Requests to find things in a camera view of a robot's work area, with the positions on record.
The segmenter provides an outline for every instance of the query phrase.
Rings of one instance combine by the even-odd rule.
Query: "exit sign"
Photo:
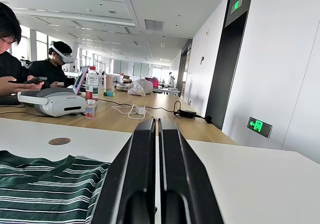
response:
[[[260,121],[258,119],[255,119],[253,117],[249,118],[247,128],[251,129],[252,131],[255,131],[256,133],[259,133],[260,135],[269,138],[272,130],[272,125],[265,123],[263,121]]]
[[[238,0],[231,9],[231,14],[233,14],[236,10],[238,10],[242,6],[243,0]]]

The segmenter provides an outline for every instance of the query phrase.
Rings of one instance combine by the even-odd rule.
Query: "vr headset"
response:
[[[52,48],[59,55],[59,58],[63,63],[74,63],[75,62],[75,59],[72,58],[71,54],[69,54],[69,53],[61,53],[54,46],[54,43],[55,43],[54,41],[51,42],[50,48]]]

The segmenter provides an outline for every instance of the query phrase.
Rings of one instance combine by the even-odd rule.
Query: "round hole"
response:
[[[70,138],[55,138],[50,140],[49,144],[53,146],[61,146],[61,145],[68,144],[69,142],[71,142]]]

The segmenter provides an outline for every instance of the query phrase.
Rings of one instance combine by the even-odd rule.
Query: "dark hair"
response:
[[[70,48],[70,46],[66,43],[63,43],[62,41],[54,42],[53,45],[61,53],[72,53],[72,49]],[[52,52],[55,52],[55,50],[53,48],[50,48],[49,55],[51,55]]]
[[[20,43],[21,27],[15,13],[0,2],[0,37],[14,37],[14,42]]]

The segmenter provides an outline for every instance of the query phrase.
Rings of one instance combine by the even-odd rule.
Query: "man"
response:
[[[34,61],[28,66],[28,69],[36,77],[48,78],[44,83],[44,88],[61,88],[63,85],[60,85],[60,82],[64,83],[64,87],[68,87],[75,83],[75,79],[67,78],[62,66],[74,62],[71,53],[72,49],[66,43],[54,42],[53,47],[49,49],[49,59]]]
[[[0,2],[0,96],[11,95],[20,91],[40,90],[40,84],[22,84],[34,77],[22,67],[19,60],[7,50],[13,43],[21,40],[21,27],[14,12]]]

